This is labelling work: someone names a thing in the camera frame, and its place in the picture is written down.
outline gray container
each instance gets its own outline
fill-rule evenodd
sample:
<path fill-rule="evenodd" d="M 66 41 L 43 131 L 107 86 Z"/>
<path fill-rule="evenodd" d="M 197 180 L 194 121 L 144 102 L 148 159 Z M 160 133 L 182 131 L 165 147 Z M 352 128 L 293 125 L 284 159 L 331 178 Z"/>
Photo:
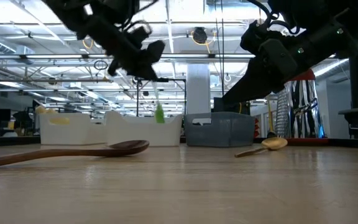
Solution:
<path fill-rule="evenodd" d="M 250 146 L 254 141 L 254 131 L 255 118 L 249 115 L 232 112 L 185 115 L 188 146 Z"/>

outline white plastic bin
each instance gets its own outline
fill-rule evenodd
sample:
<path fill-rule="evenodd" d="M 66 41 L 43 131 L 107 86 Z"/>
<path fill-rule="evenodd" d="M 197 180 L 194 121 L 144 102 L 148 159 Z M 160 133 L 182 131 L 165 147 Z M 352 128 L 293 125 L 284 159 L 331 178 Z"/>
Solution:
<path fill-rule="evenodd" d="M 158 124 L 155 118 L 121 116 L 109 111 L 106 120 L 107 144 L 123 141 L 147 140 L 150 146 L 179 146 L 183 115 L 165 118 L 165 124 Z"/>
<path fill-rule="evenodd" d="M 88 114 L 40 114 L 41 144 L 90 145 L 106 143 L 106 127 L 93 124 Z M 54 124 L 51 119 L 66 119 L 68 124 Z"/>

